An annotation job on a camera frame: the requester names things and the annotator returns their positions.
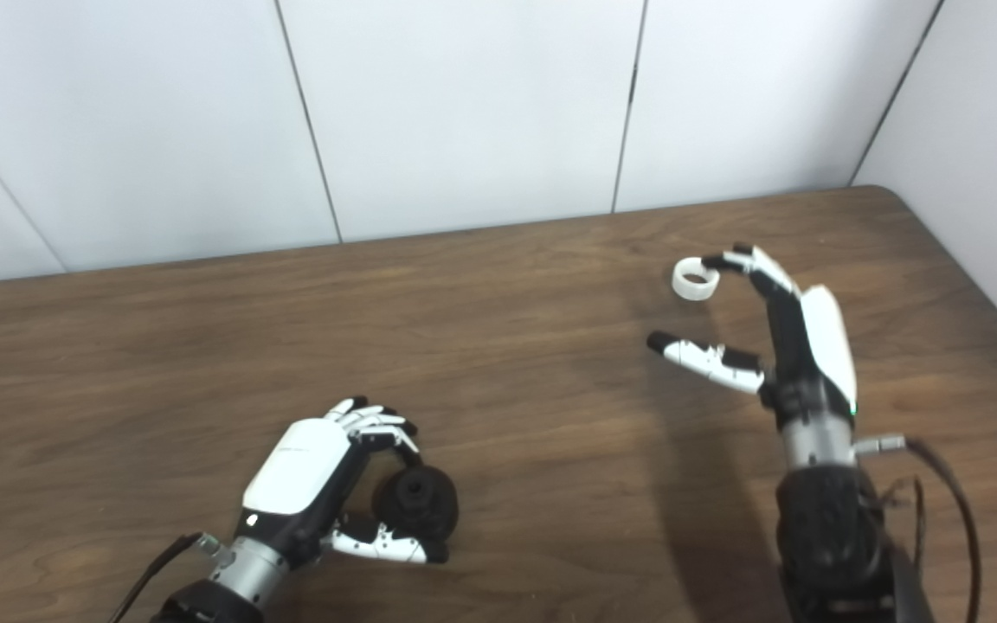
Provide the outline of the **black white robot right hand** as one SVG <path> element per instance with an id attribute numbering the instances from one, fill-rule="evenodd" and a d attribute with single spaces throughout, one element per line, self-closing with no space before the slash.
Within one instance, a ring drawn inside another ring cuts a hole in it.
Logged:
<path id="1" fill-rule="evenodd" d="M 717 385 L 758 395 L 778 428 L 823 414 L 854 427 L 858 380 L 844 316 L 830 289 L 800 288 L 762 248 L 744 243 L 698 263 L 707 273 L 748 277 L 765 303 L 773 363 L 727 344 L 692 342 L 664 331 L 650 332 L 649 350 Z"/>

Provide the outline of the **black white robot left hand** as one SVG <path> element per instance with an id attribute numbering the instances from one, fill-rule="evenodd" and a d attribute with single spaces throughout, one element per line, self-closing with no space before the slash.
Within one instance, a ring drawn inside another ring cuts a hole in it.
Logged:
<path id="1" fill-rule="evenodd" d="M 272 549 L 289 570 L 312 565 L 328 549 L 395 562 L 443 564 L 442 537 L 423 535 L 404 519 L 350 517 L 345 502 L 372 454 L 392 451 L 405 469 L 423 467 L 416 426 L 363 395 L 328 413 L 295 421 L 262 464 L 242 497 L 236 539 Z"/>

